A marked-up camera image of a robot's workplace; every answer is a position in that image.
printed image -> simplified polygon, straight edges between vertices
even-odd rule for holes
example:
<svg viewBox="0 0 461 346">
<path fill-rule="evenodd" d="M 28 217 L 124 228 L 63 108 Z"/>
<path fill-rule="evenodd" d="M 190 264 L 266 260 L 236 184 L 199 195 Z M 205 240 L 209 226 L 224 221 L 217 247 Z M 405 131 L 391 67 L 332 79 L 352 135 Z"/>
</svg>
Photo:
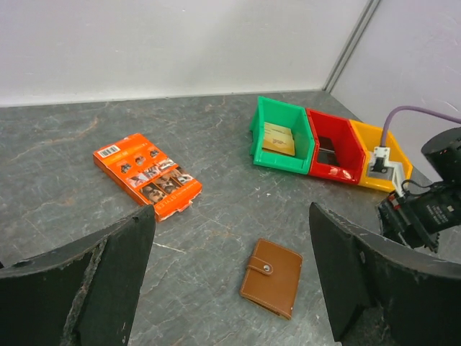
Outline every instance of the printed image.
<svg viewBox="0 0 461 346">
<path fill-rule="evenodd" d="M 158 150 L 151 150 L 151 157 L 156 157 L 158 155 Z"/>
<path fill-rule="evenodd" d="M 135 161 L 136 161 L 136 164 L 138 166 L 142 165 L 144 163 L 144 161 L 146 160 L 146 158 L 144 156 L 138 156 Z"/>
<path fill-rule="evenodd" d="M 134 177 L 128 178 L 127 180 L 131 186 L 138 187 L 147 182 L 149 178 L 147 178 L 147 176 L 145 176 L 143 173 L 140 173 L 138 175 L 135 175 Z"/>
<path fill-rule="evenodd" d="M 121 168 L 122 173 L 123 173 L 123 174 L 126 174 L 126 173 L 130 170 L 130 168 L 131 168 L 131 165 L 130 165 L 130 164 L 124 164 L 124 165 L 122 165 L 122 168 Z"/>
<path fill-rule="evenodd" d="M 152 179 L 156 175 L 160 174 L 160 169 L 158 166 L 152 166 L 150 168 L 147 168 L 147 170 L 144 171 L 144 174 L 147 176 L 147 178 Z"/>
<path fill-rule="evenodd" d="M 154 184 L 146 185 L 140 190 L 140 192 L 154 205 L 166 197 L 166 193 L 160 190 Z"/>
<path fill-rule="evenodd" d="M 166 193 L 170 194 L 173 191 L 178 190 L 181 185 L 178 184 L 174 179 L 171 179 L 169 177 L 160 177 L 158 178 L 155 183 Z"/>
<path fill-rule="evenodd" d="M 164 171 L 165 169 L 167 169 L 167 168 L 169 168 L 171 166 L 174 166 L 174 165 L 175 165 L 175 163 L 171 159 L 166 159 L 166 160 L 160 161 L 158 163 L 158 166 L 160 167 L 161 171 Z"/>
<path fill-rule="evenodd" d="M 181 167 L 178 167 L 166 173 L 165 177 L 176 178 L 183 185 L 187 184 L 188 182 L 191 182 L 194 179 L 191 175 L 189 175 L 189 173 L 184 171 Z"/>
</svg>

wall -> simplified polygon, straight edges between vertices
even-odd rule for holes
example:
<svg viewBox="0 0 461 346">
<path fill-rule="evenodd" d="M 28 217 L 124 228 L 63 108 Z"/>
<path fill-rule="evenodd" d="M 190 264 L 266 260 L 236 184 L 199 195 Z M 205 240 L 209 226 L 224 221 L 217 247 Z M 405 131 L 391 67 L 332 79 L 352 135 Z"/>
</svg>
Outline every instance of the wall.
<svg viewBox="0 0 461 346">
<path fill-rule="evenodd" d="M 366 0 L 3 0 L 0 106 L 319 89 Z"/>
<path fill-rule="evenodd" d="M 383 126 L 398 105 L 461 117 L 460 90 L 461 1 L 385 0 L 332 94 L 361 120 Z M 415 167 L 438 180 L 420 150 L 431 137 L 456 126 L 402 112 L 390 128 Z"/>
</svg>

barcode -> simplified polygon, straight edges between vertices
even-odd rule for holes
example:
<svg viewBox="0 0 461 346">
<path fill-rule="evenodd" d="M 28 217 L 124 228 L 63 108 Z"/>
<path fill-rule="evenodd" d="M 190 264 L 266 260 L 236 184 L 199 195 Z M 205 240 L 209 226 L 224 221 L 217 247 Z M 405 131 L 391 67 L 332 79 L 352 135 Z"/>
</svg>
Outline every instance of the barcode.
<svg viewBox="0 0 461 346">
<path fill-rule="evenodd" d="M 120 148 L 118 146 L 110 146 L 109 148 L 98 151 L 98 154 L 101 155 L 102 158 L 104 158 L 118 151 L 120 151 Z"/>
</svg>

gray countertop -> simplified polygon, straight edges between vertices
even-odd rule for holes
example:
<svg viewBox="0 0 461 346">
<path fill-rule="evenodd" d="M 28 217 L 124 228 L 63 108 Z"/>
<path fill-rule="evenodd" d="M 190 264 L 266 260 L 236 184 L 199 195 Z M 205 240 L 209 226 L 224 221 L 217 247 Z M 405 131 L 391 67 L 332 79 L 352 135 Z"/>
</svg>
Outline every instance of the gray countertop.
<svg viewBox="0 0 461 346">
<path fill-rule="evenodd" d="M 353 117 L 323 92 L 266 96 Z M 192 207 L 157 226 L 130 345 L 335 345 L 308 207 L 322 203 L 378 231 L 375 205 L 385 193 L 254 166 L 249 123 L 256 99 L 231 95 L 0 109 L 0 261 L 10 265 L 59 247 L 137 208 L 93 164 L 91 154 L 139 132 L 194 175 L 203 192 Z M 238 294 L 260 237 L 304 257 L 292 321 Z M 441 238 L 440 256 L 461 262 L 459 231 Z M 393 345 L 382 322 L 369 318 L 373 313 L 365 314 L 344 345 Z"/>
</svg>

brown leather wallet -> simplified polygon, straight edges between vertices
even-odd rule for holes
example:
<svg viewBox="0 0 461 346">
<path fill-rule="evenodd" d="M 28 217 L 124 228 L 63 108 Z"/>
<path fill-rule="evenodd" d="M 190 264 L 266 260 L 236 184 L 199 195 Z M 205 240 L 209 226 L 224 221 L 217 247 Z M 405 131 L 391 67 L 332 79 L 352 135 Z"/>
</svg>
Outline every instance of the brown leather wallet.
<svg viewBox="0 0 461 346">
<path fill-rule="evenodd" d="M 246 266 L 240 295 L 278 316 L 291 319 L 302 264 L 300 254 L 260 239 Z"/>
</svg>

